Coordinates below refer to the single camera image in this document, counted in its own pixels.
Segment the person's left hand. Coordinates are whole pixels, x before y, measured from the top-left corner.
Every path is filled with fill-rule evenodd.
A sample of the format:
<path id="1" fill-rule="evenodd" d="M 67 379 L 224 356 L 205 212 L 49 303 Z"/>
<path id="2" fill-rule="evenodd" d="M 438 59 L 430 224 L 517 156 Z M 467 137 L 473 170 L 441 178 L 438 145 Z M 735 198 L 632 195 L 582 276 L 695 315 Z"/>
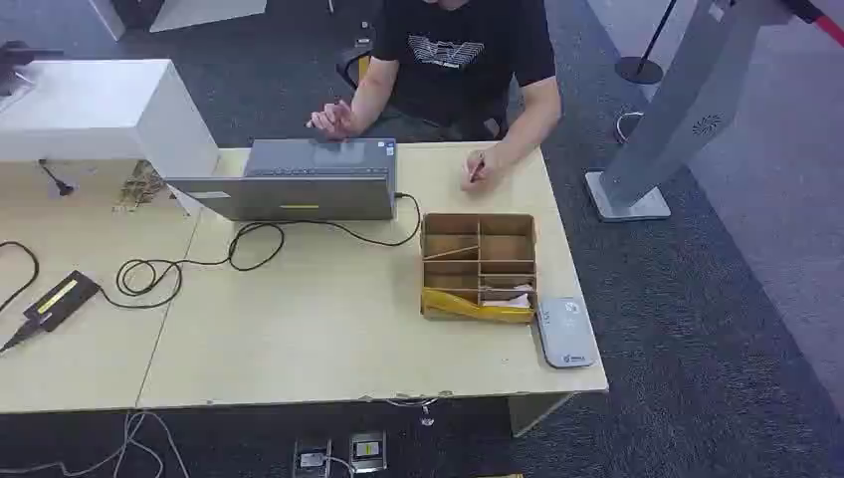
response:
<path id="1" fill-rule="evenodd" d="M 461 188 L 466 192 L 489 189 L 497 184 L 505 169 L 496 146 L 473 150 L 464 163 Z"/>

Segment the person's right hand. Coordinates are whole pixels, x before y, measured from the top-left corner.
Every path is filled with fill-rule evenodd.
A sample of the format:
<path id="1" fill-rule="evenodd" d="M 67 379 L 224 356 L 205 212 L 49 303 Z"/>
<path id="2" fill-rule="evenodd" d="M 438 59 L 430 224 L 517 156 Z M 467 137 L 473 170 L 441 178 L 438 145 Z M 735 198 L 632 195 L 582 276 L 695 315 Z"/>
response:
<path id="1" fill-rule="evenodd" d="M 362 129 L 351 106 L 340 100 L 325 104 L 321 111 L 312 112 L 306 127 L 318 130 L 329 139 L 347 139 L 361 134 Z"/>

